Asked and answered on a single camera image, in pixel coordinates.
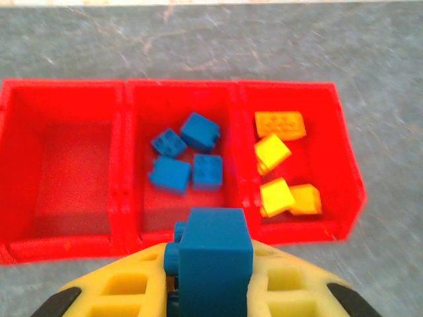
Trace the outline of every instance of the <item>empty compartment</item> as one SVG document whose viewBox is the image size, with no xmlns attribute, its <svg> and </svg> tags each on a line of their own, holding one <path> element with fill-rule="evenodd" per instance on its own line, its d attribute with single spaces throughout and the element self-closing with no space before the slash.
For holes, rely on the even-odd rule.
<svg viewBox="0 0 423 317">
<path fill-rule="evenodd" d="M 262 218 L 259 239 L 276 244 L 345 238 L 362 208 L 365 192 L 334 85 L 242 82 L 240 86 L 249 139 L 245 151 L 256 198 L 253 208 L 259 212 L 259 186 L 281 177 L 289 186 L 312 184 L 322 201 L 320 215 L 294 216 L 286 211 Z M 265 176 L 256 169 L 254 144 L 260 138 L 255 112 L 300 112 L 307 132 L 300 139 L 284 141 L 291 156 Z"/>
<path fill-rule="evenodd" d="M 133 199 L 131 206 L 137 223 L 138 234 L 143 239 L 155 239 L 150 243 L 172 237 L 176 221 L 186 220 L 191 207 L 240 206 L 240 185 L 237 178 L 234 154 L 237 141 L 236 85 L 234 83 L 130 81 L 129 99 L 133 111 L 128 118 L 128 147 L 132 147 L 128 162 L 124 164 L 129 173 L 127 191 Z M 220 126 L 221 137 L 210 153 L 223 159 L 223 186 L 218 191 L 193 190 L 192 181 L 184 196 L 170 194 L 153 188 L 148 173 L 153 161 L 159 156 L 151 146 L 151 140 L 167 128 L 177 134 L 192 112 L 197 112 Z M 178 160 L 193 163 L 194 149 L 188 148 Z"/>
<path fill-rule="evenodd" d="M 113 205 L 109 184 L 118 181 L 118 150 L 112 146 L 117 142 L 112 140 L 120 137 L 114 122 L 123 85 L 5 82 L 0 242 L 97 235 L 108 243 Z"/>
</svg>

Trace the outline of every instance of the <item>plastic container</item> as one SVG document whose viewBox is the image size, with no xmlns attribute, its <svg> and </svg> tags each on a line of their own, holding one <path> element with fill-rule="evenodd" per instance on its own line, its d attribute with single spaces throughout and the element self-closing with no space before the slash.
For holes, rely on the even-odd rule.
<svg viewBox="0 0 423 317">
<path fill-rule="evenodd" d="M 256 170 L 255 111 L 295 110 L 307 136 L 265 178 Z M 150 141 L 191 112 L 220 125 L 223 187 L 184 197 L 152 188 Z M 180 159 L 192 162 L 194 151 Z M 323 214 L 262 219 L 259 186 L 312 183 Z M 173 238 L 191 207 L 243 207 L 267 244 L 343 240 L 365 190 L 332 84 L 8 80 L 0 98 L 0 263 L 133 253 Z"/>
</svg>

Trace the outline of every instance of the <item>lego pile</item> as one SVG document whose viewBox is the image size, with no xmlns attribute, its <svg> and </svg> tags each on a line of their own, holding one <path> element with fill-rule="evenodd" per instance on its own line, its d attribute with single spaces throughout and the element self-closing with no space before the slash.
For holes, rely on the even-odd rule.
<svg viewBox="0 0 423 317">
<path fill-rule="evenodd" d="M 254 146 L 257 170 L 268 174 L 292 153 L 283 141 L 306 136 L 303 116 L 299 112 L 256 112 L 256 128 L 263 137 Z M 311 184 L 288 186 L 283 177 L 261 185 L 263 217 L 273 217 L 284 211 L 292 215 L 316 215 L 322 212 L 320 193 Z"/>
<path fill-rule="evenodd" d="M 219 155 L 209 155 L 220 138 L 219 126 L 209 119 L 192 112 L 177 135 L 166 129 L 152 140 L 151 145 L 160 154 L 148 177 L 158 190 L 184 195 L 192 175 L 194 190 L 217 191 L 223 184 L 223 161 Z M 188 162 L 176 160 L 187 148 L 194 154 L 193 167 Z"/>
</svg>

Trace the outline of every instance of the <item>red storage tray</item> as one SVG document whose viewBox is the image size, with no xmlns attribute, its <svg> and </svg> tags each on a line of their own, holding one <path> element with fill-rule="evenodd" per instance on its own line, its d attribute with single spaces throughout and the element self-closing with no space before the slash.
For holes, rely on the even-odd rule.
<svg viewBox="0 0 423 317">
<path fill-rule="evenodd" d="M 261 178 L 255 111 L 295 110 L 307 136 Z M 151 187 L 150 141 L 196 111 L 222 130 L 218 192 Z M 183 154 L 190 162 L 193 151 Z M 262 219 L 259 186 L 312 183 L 323 214 Z M 268 244 L 343 240 L 365 202 L 332 84 L 229 81 L 7 80 L 0 98 L 0 263 L 129 254 L 172 239 L 191 207 L 243 207 Z"/>
</svg>

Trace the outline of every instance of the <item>gray countertop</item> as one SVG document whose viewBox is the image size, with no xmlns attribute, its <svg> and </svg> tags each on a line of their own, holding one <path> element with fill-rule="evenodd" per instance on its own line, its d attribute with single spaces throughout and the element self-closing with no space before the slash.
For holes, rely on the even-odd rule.
<svg viewBox="0 0 423 317">
<path fill-rule="evenodd" d="M 0 9 L 0 77 L 333 81 L 369 201 L 348 243 L 284 248 L 384 317 L 423 312 L 423 3 Z M 110 260 L 0 267 L 0 315 Z"/>
</svg>

